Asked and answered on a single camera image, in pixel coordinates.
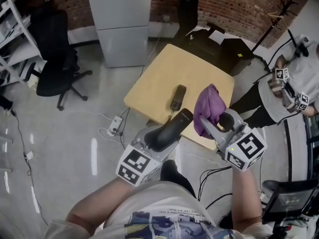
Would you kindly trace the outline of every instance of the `white t-shirt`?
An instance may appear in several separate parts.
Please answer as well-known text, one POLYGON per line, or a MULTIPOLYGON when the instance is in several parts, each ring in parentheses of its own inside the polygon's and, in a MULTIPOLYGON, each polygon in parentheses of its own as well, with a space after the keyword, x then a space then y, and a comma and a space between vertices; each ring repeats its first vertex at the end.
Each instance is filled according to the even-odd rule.
POLYGON ((160 181, 136 188, 107 220, 106 227, 92 237, 78 225, 54 220, 43 239, 266 239, 271 234, 272 229, 261 223, 250 226, 243 234, 218 228, 188 191, 175 183, 160 181))
MULTIPOLYGON (((289 79, 287 80, 296 92, 304 92, 319 111, 319 58, 317 56, 317 43, 308 47, 309 56, 296 58, 288 65, 289 79)), ((271 91, 268 81, 272 75, 259 81, 258 90, 261 100, 269 116, 279 122, 281 119, 296 113, 290 113, 283 106, 282 99, 276 98, 271 91)))

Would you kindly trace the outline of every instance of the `person's arm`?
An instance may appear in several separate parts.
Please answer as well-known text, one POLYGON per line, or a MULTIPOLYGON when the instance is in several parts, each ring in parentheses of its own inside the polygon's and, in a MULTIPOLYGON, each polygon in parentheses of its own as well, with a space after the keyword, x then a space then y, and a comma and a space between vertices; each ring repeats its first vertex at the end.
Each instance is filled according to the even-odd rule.
POLYGON ((116 178, 77 203, 65 221, 77 224, 93 235, 134 188, 121 178, 116 178))
POLYGON ((307 108, 304 111, 302 111, 301 113, 305 116, 312 117, 312 116, 315 116, 316 114, 318 114, 318 111, 314 106, 308 105, 307 108))
POLYGON ((234 229, 243 232, 261 222, 262 206, 251 169, 241 172, 233 168, 232 219, 234 229))
POLYGON ((287 64, 287 60, 285 59, 283 55, 280 55, 276 60, 275 66, 279 68, 284 68, 286 64, 287 64))

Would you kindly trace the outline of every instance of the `black box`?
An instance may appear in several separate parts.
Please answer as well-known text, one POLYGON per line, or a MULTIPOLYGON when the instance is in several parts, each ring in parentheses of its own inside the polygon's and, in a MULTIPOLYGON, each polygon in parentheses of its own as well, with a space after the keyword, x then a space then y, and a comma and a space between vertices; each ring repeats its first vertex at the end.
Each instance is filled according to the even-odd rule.
POLYGON ((239 74, 254 59, 253 52, 240 38, 224 39, 220 46, 218 67, 231 76, 239 74))

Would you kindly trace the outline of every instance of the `white refrigerator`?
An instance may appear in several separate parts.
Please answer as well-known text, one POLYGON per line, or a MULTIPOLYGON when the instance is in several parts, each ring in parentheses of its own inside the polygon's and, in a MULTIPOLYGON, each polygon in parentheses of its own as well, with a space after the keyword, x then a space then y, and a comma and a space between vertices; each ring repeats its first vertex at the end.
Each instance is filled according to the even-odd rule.
POLYGON ((108 67, 145 65, 151 0, 89 0, 108 67))

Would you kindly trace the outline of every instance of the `black pants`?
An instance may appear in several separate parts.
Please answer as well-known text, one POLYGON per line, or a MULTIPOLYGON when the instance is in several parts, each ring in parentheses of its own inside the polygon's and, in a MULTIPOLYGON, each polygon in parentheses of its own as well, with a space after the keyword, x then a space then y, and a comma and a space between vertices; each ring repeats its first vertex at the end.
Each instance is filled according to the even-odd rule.
POLYGON ((174 160, 170 159, 163 163, 160 171, 160 180, 176 183, 187 189, 193 195, 193 197, 196 198, 193 187, 191 186, 189 181, 178 172, 174 160))
POLYGON ((4 96, 0 96, 0 106, 5 110, 10 110, 12 107, 12 102, 4 96))
POLYGON ((243 95, 236 103, 229 107, 235 110, 238 114, 242 114, 258 108, 248 119, 244 120, 251 128, 264 127, 274 125, 276 122, 269 116, 263 102, 261 101, 258 83, 254 84, 251 89, 243 95))

